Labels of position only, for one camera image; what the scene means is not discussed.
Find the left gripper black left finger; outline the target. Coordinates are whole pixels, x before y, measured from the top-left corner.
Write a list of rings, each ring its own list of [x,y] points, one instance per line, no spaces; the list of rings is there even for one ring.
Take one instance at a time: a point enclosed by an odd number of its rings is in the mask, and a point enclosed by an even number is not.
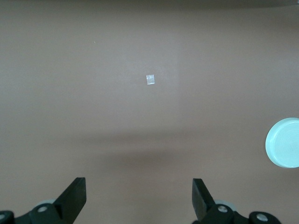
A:
[[[2,224],[72,224],[86,203],[86,179],[77,177],[52,203],[43,203],[15,217],[10,210],[0,212]]]

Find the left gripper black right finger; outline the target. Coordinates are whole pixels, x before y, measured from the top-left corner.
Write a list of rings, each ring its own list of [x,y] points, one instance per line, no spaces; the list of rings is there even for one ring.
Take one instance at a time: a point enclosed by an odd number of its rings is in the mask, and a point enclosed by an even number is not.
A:
[[[195,224],[279,224],[278,218],[267,212],[254,211],[248,217],[233,211],[228,205],[216,204],[202,179],[192,180],[192,205]]]

